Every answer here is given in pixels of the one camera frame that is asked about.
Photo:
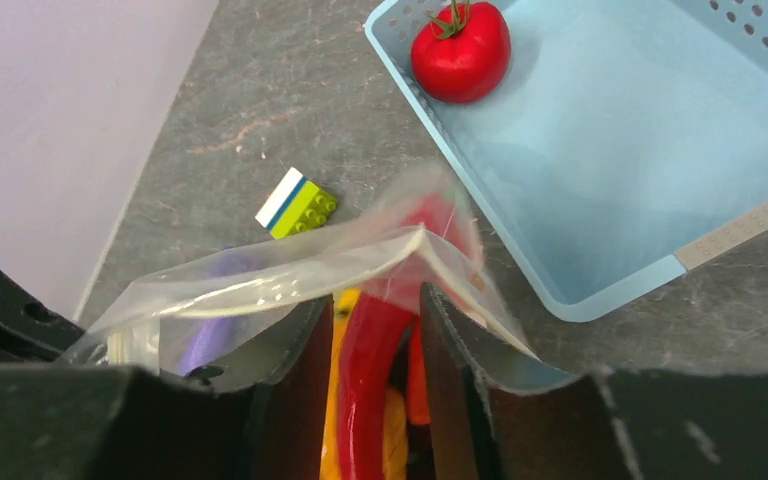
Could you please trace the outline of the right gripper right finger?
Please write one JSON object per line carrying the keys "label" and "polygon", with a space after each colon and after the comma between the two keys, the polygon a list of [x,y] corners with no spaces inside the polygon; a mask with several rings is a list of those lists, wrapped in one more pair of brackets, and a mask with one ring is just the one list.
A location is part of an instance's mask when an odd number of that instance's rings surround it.
{"label": "right gripper right finger", "polygon": [[442,288],[420,288],[420,321],[431,438],[438,479],[504,479],[491,393],[517,395],[554,388],[574,377],[512,347],[478,325]]}

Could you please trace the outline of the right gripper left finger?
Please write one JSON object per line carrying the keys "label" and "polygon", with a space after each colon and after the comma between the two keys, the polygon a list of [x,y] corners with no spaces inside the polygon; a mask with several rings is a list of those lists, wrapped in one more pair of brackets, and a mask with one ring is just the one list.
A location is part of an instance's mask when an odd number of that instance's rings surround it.
{"label": "right gripper left finger", "polygon": [[226,408],[208,422],[213,479],[316,479],[333,333],[329,296],[302,302],[231,353],[188,373]]}

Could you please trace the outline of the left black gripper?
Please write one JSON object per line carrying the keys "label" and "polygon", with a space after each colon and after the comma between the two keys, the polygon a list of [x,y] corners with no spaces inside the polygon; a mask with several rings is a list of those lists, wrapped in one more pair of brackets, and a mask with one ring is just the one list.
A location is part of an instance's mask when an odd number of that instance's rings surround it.
{"label": "left black gripper", "polygon": [[83,334],[0,270],[0,363],[52,362]]}

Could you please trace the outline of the orange toy croissant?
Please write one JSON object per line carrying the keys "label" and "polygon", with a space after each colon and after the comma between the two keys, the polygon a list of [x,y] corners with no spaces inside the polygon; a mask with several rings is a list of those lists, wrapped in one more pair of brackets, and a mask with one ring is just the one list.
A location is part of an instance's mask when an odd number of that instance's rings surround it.
{"label": "orange toy croissant", "polygon": [[405,479],[409,429],[430,424],[420,322],[359,289],[334,306],[322,479]]}

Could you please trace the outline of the clear dotted zip top bag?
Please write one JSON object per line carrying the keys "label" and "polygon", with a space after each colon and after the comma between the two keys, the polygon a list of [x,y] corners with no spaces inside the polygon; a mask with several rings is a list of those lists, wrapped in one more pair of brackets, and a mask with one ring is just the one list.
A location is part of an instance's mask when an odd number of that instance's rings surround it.
{"label": "clear dotted zip top bag", "polygon": [[521,326],[485,268],[469,195],[445,166],[401,172],[355,219],[235,249],[255,266],[209,279],[218,252],[133,281],[65,351],[63,361],[176,373],[199,320],[234,318],[224,356],[294,306],[361,289],[409,258],[423,260],[430,275],[449,282],[457,294],[449,297],[478,325],[528,350]]}

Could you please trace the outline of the red toy chili pepper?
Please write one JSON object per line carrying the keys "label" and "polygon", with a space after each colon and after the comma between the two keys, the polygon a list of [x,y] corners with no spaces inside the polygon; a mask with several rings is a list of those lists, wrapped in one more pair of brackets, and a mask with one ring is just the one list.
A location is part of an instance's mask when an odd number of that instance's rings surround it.
{"label": "red toy chili pepper", "polygon": [[334,432],[327,436],[344,479],[403,479],[408,425],[430,423],[415,307],[420,287],[434,281],[451,297],[449,282],[423,260],[409,258],[369,280],[359,291],[339,341],[335,392],[329,397]]}

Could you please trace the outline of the light blue plastic basket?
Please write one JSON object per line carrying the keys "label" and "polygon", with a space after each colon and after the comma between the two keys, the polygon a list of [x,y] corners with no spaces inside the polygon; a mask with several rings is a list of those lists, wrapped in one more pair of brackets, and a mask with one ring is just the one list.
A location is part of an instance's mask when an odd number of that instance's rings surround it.
{"label": "light blue plastic basket", "polygon": [[385,1],[372,47],[542,304],[589,322],[768,230],[768,1],[502,1],[499,87],[450,105]]}

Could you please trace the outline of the red toy tomato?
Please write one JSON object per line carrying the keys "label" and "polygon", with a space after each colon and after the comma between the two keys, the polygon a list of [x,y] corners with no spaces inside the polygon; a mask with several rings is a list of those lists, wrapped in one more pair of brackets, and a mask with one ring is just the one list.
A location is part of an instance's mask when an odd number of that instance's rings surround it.
{"label": "red toy tomato", "polygon": [[432,98],[450,104],[477,102],[501,83],[512,44],[501,10],[487,1],[451,1],[429,16],[412,43],[416,82]]}

